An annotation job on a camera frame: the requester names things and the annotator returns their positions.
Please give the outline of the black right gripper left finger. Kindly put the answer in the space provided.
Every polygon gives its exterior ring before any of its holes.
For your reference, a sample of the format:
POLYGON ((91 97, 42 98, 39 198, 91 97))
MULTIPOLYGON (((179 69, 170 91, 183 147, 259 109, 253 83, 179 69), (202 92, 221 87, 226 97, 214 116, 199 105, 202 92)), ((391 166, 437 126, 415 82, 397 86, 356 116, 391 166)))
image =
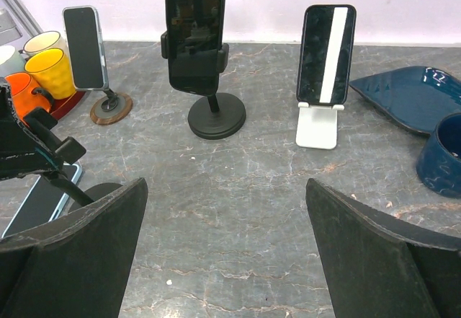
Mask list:
POLYGON ((148 199, 138 178, 1 240, 2 317, 118 317, 148 199))

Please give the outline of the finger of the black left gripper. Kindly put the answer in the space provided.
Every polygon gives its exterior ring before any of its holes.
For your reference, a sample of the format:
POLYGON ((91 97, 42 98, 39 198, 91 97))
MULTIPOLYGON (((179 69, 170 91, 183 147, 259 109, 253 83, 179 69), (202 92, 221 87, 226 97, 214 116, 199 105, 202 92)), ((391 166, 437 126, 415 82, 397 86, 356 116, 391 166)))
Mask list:
POLYGON ((10 84, 1 78, 1 179, 57 172, 62 167, 63 160, 19 119, 10 84))

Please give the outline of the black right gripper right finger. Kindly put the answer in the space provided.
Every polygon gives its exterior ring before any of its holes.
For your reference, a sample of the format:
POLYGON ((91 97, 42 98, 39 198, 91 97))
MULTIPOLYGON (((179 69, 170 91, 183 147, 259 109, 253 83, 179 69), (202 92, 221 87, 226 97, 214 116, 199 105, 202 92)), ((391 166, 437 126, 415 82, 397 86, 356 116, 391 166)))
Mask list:
POLYGON ((305 200, 336 317, 460 316, 460 238, 313 178, 305 200))

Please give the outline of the black round-base phone stand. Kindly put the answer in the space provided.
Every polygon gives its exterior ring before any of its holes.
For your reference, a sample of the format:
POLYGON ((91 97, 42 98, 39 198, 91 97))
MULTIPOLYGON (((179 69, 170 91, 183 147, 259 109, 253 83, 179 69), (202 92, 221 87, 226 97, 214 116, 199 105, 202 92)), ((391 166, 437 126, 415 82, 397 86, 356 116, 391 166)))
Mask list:
POLYGON ((68 136, 60 140, 51 129, 58 121, 42 107, 36 107, 24 116, 24 122, 35 136, 45 144, 52 159, 58 160, 57 169, 45 173, 45 179, 59 190, 66 193, 72 200, 68 212, 71 213, 93 203, 122 187, 120 183, 104 182, 89 188, 86 191, 72 183, 63 171, 64 164, 74 164, 86 153, 86 149, 75 139, 68 136))

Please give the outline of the light blue cased phone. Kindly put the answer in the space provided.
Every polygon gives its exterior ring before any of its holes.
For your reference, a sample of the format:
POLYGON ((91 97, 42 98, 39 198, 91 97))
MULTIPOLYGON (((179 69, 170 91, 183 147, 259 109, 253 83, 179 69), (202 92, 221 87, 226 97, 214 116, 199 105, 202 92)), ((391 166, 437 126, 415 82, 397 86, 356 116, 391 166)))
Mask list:
POLYGON ((53 221, 61 215, 68 200, 68 194, 39 176, 1 237, 5 238, 53 221))

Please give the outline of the black phone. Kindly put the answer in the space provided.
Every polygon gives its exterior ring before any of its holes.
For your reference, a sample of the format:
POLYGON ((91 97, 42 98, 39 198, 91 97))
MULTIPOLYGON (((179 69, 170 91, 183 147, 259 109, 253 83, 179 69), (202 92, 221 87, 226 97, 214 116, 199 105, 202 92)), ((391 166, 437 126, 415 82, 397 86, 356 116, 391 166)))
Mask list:
POLYGON ((210 96, 218 89, 225 0, 165 0, 170 85, 210 96))
POLYGON ((67 7, 62 12, 74 86, 79 90, 109 86, 99 14, 93 6, 67 7))
POLYGON ((356 18, 351 4, 314 4, 305 10, 298 102, 320 106, 346 102, 356 18))

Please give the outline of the round wooden phone stand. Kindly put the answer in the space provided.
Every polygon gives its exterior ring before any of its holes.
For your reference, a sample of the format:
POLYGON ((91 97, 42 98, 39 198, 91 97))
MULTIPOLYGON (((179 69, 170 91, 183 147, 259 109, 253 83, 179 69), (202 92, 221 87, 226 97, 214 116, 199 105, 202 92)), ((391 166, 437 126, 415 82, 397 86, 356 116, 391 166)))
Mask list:
POLYGON ((133 101, 128 94, 116 93, 111 89, 104 92, 105 97, 98 100, 89 115, 97 125, 111 125, 125 118, 133 108, 133 101))

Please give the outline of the black phone on wooden stand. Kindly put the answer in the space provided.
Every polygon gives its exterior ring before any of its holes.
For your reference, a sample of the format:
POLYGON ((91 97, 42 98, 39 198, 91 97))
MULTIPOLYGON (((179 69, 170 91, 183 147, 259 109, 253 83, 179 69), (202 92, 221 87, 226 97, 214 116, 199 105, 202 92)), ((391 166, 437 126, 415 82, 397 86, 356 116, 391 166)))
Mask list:
POLYGON ((67 7, 62 12, 74 86, 79 90, 109 86, 99 14, 93 6, 67 7))

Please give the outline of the white phone stand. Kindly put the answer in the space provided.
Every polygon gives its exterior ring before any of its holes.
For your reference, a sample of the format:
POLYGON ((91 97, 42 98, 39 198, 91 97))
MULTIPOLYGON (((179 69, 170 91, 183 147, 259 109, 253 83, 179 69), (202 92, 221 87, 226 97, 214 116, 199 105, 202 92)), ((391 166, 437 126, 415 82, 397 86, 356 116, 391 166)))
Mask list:
POLYGON ((344 106, 298 102, 298 108, 296 144, 304 148, 334 149, 337 145, 337 112, 344 110, 344 106))

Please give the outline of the black phone on white stand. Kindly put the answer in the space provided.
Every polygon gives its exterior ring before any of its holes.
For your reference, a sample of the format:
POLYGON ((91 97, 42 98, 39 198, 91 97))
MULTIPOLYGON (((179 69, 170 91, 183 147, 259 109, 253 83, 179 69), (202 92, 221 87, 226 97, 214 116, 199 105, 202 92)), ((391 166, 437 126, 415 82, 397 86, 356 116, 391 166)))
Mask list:
POLYGON ((305 10, 298 102, 320 106, 346 102, 356 18, 351 4, 314 4, 305 10))

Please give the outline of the red round tray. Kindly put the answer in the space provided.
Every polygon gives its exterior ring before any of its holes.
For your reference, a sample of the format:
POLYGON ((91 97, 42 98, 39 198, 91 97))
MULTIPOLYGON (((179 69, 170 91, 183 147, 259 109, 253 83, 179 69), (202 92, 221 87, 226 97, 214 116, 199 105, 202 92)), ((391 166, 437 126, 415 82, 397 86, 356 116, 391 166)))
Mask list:
POLYGON ((60 120, 64 116, 70 113, 75 106, 82 100, 86 95, 86 92, 76 91, 72 96, 55 100, 53 106, 50 109, 50 114, 56 119, 60 120))

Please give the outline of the orange mug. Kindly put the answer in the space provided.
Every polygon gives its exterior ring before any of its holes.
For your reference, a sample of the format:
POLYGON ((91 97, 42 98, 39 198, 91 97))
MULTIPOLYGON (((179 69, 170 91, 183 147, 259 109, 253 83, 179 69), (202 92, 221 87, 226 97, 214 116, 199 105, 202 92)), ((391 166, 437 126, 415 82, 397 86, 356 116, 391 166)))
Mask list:
POLYGON ((50 112, 55 101, 53 96, 31 75, 20 72, 8 75, 6 80, 11 86, 14 108, 21 120, 36 107, 50 112))

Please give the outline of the yellow mug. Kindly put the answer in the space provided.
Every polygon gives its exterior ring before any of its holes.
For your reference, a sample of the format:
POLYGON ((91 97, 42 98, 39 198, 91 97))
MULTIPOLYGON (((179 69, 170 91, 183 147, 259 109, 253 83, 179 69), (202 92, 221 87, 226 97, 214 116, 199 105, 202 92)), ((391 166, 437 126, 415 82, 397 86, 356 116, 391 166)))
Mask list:
POLYGON ((47 49, 34 55, 26 62, 24 69, 55 100, 63 100, 76 92, 70 61, 60 48, 47 49))

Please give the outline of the cream beige mug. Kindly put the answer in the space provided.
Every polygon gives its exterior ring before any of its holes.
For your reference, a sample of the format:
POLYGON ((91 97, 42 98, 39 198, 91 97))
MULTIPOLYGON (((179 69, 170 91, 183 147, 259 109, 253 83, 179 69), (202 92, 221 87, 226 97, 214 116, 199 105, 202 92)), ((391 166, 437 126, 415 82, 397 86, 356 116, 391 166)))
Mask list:
POLYGON ((59 48, 66 56, 69 56, 67 43, 58 31, 42 32, 39 35, 30 38, 24 44, 22 52, 29 57, 32 57, 44 50, 52 48, 59 48))

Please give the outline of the dark blue ceramic mug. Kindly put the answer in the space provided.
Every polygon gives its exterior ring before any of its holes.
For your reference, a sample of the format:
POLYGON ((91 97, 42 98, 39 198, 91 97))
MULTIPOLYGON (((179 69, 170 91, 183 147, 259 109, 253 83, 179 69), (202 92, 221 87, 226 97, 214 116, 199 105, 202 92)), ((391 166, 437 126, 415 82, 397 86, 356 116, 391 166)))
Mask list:
POLYGON ((435 193, 460 199, 460 113, 443 118, 416 161, 420 181, 435 193))

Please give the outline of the blue shell-shaped plate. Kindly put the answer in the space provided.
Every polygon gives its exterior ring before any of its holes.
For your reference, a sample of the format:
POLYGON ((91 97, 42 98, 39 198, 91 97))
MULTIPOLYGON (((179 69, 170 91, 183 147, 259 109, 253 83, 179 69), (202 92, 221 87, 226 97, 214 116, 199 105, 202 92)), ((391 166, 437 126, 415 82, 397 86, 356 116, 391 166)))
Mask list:
POLYGON ((355 79, 349 86, 412 133, 429 135, 460 111, 460 80, 431 66, 408 66, 355 79))

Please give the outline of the aluminium corner frame post left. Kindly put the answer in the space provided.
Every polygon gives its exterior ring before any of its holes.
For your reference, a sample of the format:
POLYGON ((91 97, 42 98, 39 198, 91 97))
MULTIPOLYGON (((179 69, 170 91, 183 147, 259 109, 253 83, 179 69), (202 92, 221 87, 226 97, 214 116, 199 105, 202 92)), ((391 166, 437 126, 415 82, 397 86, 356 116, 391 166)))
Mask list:
POLYGON ((22 0, 1 0, 1 44, 9 44, 42 32, 22 0))

